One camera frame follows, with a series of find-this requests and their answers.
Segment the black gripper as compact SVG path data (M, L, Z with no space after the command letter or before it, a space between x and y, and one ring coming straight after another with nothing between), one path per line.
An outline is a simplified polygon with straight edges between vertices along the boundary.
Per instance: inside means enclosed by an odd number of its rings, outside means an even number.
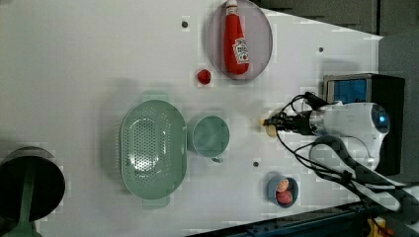
M273 126L276 131L294 132L301 135L312 135L310 128L311 111L304 111L295 116L289 116L285 112L279 112L270 118L263 120L264 126Z

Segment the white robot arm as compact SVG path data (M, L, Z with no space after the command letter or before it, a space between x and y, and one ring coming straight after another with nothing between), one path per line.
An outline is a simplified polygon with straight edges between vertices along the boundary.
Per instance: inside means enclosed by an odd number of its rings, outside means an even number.
M294 157L319 178L337 183L365 202L390 211L418 207L413 193L416 185L406 185L378 173L384 139L390 131L386 111L375 103L324 104L293 116L280 111L261 124L269 133L293 132L314 138L303 157Z

